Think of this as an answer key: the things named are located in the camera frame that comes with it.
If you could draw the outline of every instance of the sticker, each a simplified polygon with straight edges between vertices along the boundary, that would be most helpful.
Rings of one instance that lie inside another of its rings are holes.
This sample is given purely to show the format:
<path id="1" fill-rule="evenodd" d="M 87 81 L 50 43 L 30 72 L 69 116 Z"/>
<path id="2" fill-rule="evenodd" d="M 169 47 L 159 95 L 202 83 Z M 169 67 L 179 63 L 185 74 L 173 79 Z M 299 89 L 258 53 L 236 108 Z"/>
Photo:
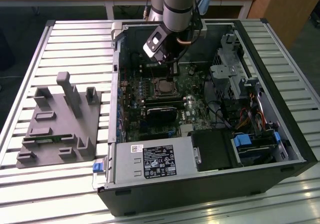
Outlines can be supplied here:
<path id="1" fill-rule="evenodd" d="M 141 153 L 143 150 L 143 145 L 131 145 L 131 152 L 132 153 Z"/>
<path id="2" fill-rule="evenodd" d="M 146 179 L 177 175 L 173 146 L 143 148 L 143 173 Z"/>

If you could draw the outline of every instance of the motherboard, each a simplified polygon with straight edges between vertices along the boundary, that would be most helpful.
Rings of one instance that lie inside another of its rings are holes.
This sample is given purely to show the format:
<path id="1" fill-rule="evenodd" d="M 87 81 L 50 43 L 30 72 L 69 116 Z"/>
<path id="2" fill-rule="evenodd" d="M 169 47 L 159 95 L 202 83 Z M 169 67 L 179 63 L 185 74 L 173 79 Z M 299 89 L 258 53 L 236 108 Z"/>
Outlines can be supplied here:
<path id="1" fill-rule="evenodd" d="M 193 130 L 211 128 L 203 96 L 205 71 L 193 63 L 174 67 L 147 64 L 121 83 L 126 141 L 187 136 Z"/>

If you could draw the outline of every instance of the blue latch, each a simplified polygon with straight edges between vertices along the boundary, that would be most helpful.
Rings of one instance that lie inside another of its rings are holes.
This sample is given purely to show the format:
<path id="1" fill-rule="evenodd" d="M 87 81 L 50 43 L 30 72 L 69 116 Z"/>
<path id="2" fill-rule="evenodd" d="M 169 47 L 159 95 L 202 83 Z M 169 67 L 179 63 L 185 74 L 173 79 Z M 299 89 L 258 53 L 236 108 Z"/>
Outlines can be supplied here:
<path id="1" fill-rule="evenodd" d="M 274 135 L 274 138 L 275 138 L 275 140 L 276 140 L 276 143 L 281 142 L 281 137 L 280 137 L 280 135 L 279 135 L 278 132 L 274 132 L 273 135 Z"/>
<path id="2" fill-rule="evenodd" d="M 252 144 L 248 134 L 239 134 L 233 140 L 236 147 Z"/>
<path id="3" fill-rule="evenodd" d="M 93 173 L 102 173 L 104 171 L 104 163 L 94 163 Z"/>

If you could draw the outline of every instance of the white label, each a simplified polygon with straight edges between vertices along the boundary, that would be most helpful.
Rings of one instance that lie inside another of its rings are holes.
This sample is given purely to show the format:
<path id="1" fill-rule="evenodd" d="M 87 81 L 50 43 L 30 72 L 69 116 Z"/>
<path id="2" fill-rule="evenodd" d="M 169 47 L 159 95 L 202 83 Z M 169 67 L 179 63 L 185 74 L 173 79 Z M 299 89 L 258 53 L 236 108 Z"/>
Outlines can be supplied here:
<path id="1" fill-rule="evenodd" d="M 141 153 L 143 148 L 144 148 L 143 145 L 131 145 L 131 152 L 132 153 Z"/>
<path id="2" fill-rule="evenodd" d="M 174 171 L 175 169 L 176 169 L 175 167 L 169 167 L 169 168 L 168 168 L 168 172 Z"/>

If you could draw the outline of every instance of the wooden cabinet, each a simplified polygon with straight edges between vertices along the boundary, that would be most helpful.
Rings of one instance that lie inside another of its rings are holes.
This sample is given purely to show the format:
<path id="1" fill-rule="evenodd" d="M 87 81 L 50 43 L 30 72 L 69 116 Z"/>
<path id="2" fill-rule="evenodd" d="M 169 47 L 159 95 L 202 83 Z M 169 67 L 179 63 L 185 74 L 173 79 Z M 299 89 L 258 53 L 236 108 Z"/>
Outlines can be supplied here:
<path id="1" fill-rule="evenodd" d="M 319 0 L 256 0 L 248 18 L 266 18 L 290 48 Z"/>

